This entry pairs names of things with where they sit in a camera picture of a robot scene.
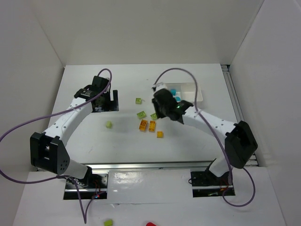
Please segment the small teal lego cube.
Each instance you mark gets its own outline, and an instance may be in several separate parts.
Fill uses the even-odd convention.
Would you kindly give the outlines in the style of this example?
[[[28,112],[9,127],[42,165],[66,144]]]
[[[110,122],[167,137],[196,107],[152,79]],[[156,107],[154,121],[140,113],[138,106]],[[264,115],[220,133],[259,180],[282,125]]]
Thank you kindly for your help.
[[[171,94],[172,94],[173,96],[176,95],[176,90],[175,90],[175,89],[170,89],[170,92],[171,92]]]

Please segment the small yellow lego brick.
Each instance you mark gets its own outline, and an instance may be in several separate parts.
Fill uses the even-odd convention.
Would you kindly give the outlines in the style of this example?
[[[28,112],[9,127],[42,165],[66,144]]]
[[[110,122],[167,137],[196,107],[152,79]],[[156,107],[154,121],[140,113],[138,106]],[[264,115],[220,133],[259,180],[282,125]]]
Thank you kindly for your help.
[[[164,137],[163,131],[158,131],[157,132],[157,138],[163,138],[163,137]]]

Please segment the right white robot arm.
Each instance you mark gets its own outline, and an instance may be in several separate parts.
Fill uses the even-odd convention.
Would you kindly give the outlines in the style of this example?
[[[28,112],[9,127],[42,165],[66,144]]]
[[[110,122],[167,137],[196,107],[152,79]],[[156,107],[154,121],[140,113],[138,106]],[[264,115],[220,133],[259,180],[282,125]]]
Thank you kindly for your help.
[[[242,169],[258,148],[250,126],[245,121],[230,122],[206,113],[187,101],[177,102],[167,88],[153,87],[152,103],[158,118],[169,118],[195,127],[213,137],[222,146],[222,155],[207,167],[217,178],[232,168]]]

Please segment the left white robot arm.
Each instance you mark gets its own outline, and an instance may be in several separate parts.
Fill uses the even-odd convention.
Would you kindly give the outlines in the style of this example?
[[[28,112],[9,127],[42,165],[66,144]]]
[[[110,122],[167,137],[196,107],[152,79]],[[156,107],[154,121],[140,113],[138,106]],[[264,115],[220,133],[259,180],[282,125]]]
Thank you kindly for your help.
[[[75,93],[66,113],[42,133],[33,133],[30,137],[31,165],[57,175],[77,179],[88,177],[91,170],[72,160],[66,146],[71,135],[88,115],[117,109],[118,92],[110,88],[109,78],[95,76],[92,84]]]

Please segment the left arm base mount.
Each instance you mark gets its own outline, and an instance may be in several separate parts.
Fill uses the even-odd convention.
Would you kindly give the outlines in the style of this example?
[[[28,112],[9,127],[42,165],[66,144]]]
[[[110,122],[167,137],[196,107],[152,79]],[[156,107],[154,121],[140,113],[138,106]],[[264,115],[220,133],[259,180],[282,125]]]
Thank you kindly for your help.
[[[81,199],[89,200],[92,196],[96,195],[95,199],[105,200],[107,199],[107,186],[108,186],[109,174],[108,172],[98,173],[98,179],[94,179],[91,184],[84,185],[75,179],[75,182],[79,188],[79,194]],[[67,179],[64,189],[64,200],[78,200],[78,194],[75,184],[71,179]]]

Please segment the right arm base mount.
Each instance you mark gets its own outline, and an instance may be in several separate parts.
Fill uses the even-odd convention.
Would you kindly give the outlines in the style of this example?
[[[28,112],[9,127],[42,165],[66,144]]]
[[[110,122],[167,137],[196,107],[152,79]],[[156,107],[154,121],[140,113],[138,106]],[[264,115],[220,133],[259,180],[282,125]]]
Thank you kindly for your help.
[[[221,177],[216,177],[210,171],[191,171],[188,183],[192,186],[193,198],[199,197],[217,197],[235,196],[235,190],[232,184],[228,182],[229,172]]]

